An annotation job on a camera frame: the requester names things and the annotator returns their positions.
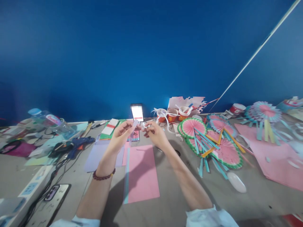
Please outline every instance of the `red beaded bracelet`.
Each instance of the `red beaded bracelet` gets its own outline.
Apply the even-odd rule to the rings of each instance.
[[[95,180],[106,180],[110,177],[112,177],[116,172],[116,168],[114,169],[113,173],[111,173],[110,175],[106,176],[106,177],[97,177],[96,176],[96,170],[94,171],[94,173],[92,174],[92,177],[95,179]]]

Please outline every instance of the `hand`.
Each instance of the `hand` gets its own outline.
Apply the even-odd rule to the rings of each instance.
[[[113,136],[110,140],[110,144],[107,147],[107,151],[116,152],[118,154],[130,134],[132,134],[134,130],[141,131],[141,129],[142,128],[139,125],[137,125],[137,127],[134,129],[133,123],[130,121],[121,123],[118,127],[115,128]]]
[[[145,132],[144,136],[146,138],[150,138],[158,148],[161,150],[165,150],[167,146],[170,146],[170,143],[168,142],[168,139],[163,131],[163,129],[157,125],[156,122],[150,121],[145,124],[147,127],[150,125],[148,128],[144,128],[142,131]]]

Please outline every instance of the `plastic bottle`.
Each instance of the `plastic bottle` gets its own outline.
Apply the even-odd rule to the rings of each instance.
[[[41,111],[38,108],[34,108],[29,110],[28,113],[32,115],[32,119],[35,122],[50,128],[53,132],[62,135],[65,139],[69,139],[76,132],[64,119],[57,118],[47,110]]]
[[[56,116],[52,115],[47,110],[41,111],[38,108],[34,108],[28,111],[32,115],[32,119],[38,124],[43,125],[46,128],[55,127],[61,124],[61,121]]]

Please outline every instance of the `power cord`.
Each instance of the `power cord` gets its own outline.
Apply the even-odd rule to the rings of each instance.
[[[76,159],[75,162],[71,165],[71,167],[76,163],[76,161],[78,160],[78,158],[79,158],[79,156],[80,156],[81,153],[78,154],[77,159]],[[47,195],[48,189],[50,188],[51,183],[52,183],[53,179],[55,178],[55,176],[57,175],[59,169],[60,169],[62,166],[64,166],[68,161],[69,161],[69,159],[65,158],[65,159],[63,159],[61,162],[59,162],[59,163],[56,165],[56,168],[55,168],[55,170],[51,173],[50,179],[49,179],[49,181],[47,182],[46,186],[44,187],[44,189],[42,190],[42,192],[39,194],[39,196],[37,197],[37,199],[30,205],[30,207],[29,207],[29,209],[28,209],[28,211],[27,211],[27,213],[26,213],[26,215],[25,215],[25,217],[24,217],[24,219],[23,219],[24,222],[23,222],[22,224],[20,224],[18,227],[25,227],[25,226],[28,224],[29,220],[32,218],[33,214],[35,213],[36,205],[38,204],[39,201],[41,201],[41,200]],[[63,172],[63,174],[60,176],[60,178],[59,178],[59,180],[58,180],[57,182],[59,182],[59,181],[62,179],[63,175],[64,175],[70,168],[68,168],[66,171]]]

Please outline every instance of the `pink paper sheet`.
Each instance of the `pink paper sheet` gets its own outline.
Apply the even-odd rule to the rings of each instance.
[[[239,133],[250,140],[250,147],[263,171],[270,180],[291,188],[303,191],[303,165],[295,162],[300,157],[287,143],[281,142],[281,146],[275,143],[259,141],[256,139],[257,130],[246,125],[235,124]],[[291,160],[300,168],[297,169],[288,163]]]
[[[127,150],[128,150],[128,148],[129,148],[129,142],[126,142],[126,143],[125,143],[125,146],[124,146],[124,154],[123,154],[122,166],[125,166],[125,165],[126,165]]]
[[[128,203],[158,197],[160,192],[153,146],[130,148]]]

